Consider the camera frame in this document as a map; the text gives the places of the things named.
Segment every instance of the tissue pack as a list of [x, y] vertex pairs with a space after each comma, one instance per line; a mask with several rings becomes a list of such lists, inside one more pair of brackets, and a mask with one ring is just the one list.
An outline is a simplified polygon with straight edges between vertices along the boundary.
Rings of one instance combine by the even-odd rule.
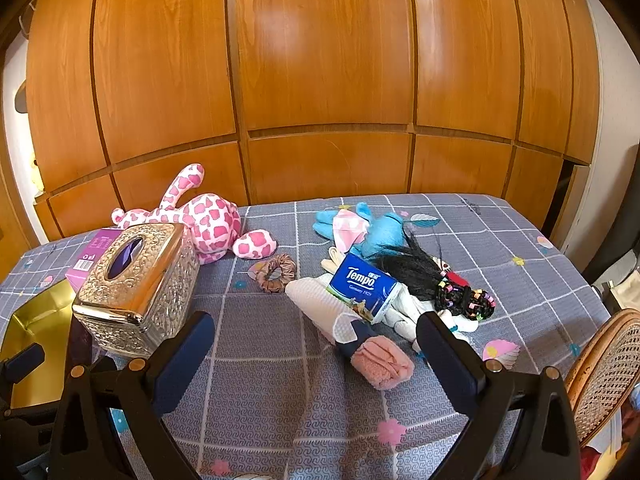
[[382, 321], [398, 294], [398, 281], [363, 259], [348, 253], [336, 270], [328, 290], [370, 323]]

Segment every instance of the stuffed animal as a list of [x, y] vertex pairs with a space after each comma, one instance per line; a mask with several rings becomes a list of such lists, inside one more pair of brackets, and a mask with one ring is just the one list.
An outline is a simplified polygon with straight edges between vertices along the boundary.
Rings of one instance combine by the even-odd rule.
[[[364, 241], [354, 243], [350, 253], [369, 260], [374, 254], [384, 252], [385, 246], [400, 246], [404, 243], [402, 232], [402, 217], [396, 213], [386, 213], [378, 218], [373, 218], [371, 209], [366, 202], [356, 204], [356, 213], [369, 222], [366, 227], [367, 234]], [[334, 217], [338, 211], [319, 211], [316, 213], [314, 231], [323, 238], [334, 240]]]
[[240, 236], [238, 206], [216, 194], [206, 193], [176, 208], [180, 197], [193, 187], [198, 187], [204, 177], [200, 164], [184, 168], [162, 197], [160, 207], [147, 211], [131, 209], [126, 213], [116, 208], [111, 219], [120, 229], [132, 225], [154, 222], [179, 222], [191, 229], [191, 239], [201, 265], [219, 260], [232, 249], [239, 258], [257, 260], [271, 256], [276, 241], [264, 229], [250, 231]]

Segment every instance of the purple box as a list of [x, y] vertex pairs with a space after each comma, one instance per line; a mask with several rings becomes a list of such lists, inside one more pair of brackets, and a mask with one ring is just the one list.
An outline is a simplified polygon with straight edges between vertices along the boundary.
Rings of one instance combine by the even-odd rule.
[[80, 290], [94, 263], [100, 259], [121, 232], [122, 229], [118, 228], [100, 229], [82, 250], [78, 260], [65, 272], [74, 291]]

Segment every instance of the gray plaid bedsheet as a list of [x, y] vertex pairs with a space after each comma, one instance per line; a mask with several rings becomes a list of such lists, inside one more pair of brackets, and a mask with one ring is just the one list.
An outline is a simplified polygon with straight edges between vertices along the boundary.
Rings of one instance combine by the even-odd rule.
[[[249, 206], [244, 230], [264, 228], [277, 253], [298, 263], [300, 276], [319, 276], [331, 243], [312, 229], [315, 212], [364, 200], [378, 216], [393, 210], [442, 221], [412, 226], [430, 253], [443, 258], [473, 288], [497, 299], [494, 316], [470, 335], [474, 349], [496, 338], [521, 347], [515, 369], [569, 369], [608, 317], [587, 283], [555, 248], [504, 200], [483, 195], [405, 194]], [[91, 239], [78, 235], [25, 253], [0, 286], [0, 335], [11, 313], [47, 283], [64, 278], [73, 256]], [[514, 258], [522, 258], [517, 265]], [[203, 478], [254, 474], [256, 478], [337, 480], [427, 478], [465, 425], [453, 412], [431, 369], [388, 327], [415, 362], [414, 376], [388, 392], [374, 390], [319, 336], [284, 294], [267, 295], [246, 271], [253, 262], [228, 254], [200, 269], [192, 308], [216, 321], [216, 339], [179, 407], [165, 421]], [[395, 418], [406, 427], [396, 447], [382, 445], [378, 423]], [[515, 417], [495, 446], [504, 452]], [[146, 467], [130, 434], [122, 439], [140, 478]]]

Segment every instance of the brown scrunchie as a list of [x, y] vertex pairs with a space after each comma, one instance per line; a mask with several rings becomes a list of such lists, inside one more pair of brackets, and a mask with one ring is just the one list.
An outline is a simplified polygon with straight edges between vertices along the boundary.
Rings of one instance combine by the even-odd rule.
[[[271, 273], [280, 268], [281, 275], [275, 280], [270, 280]], [[255, 281], [264, 292], [284, 292], [284, 288], [296, 277], [296, 263], [288, 254], [278, 254], [267, 261], [258, 272], [255, 273]]]

